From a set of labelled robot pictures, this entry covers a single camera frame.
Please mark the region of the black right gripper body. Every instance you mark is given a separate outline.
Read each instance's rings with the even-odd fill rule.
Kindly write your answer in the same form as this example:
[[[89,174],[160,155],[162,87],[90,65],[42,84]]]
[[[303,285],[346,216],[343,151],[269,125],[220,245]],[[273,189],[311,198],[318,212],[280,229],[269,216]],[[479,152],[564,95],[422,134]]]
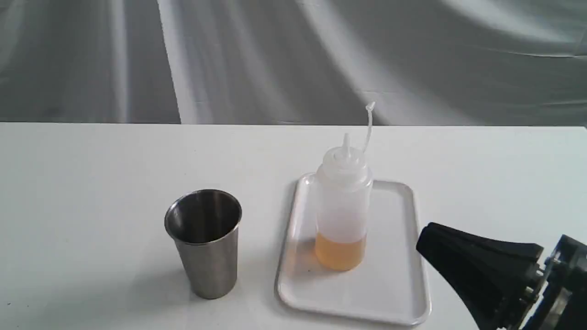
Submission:
[[[525,330],[587,328],[587,247],[562,235],[545,261],[546,288]]]

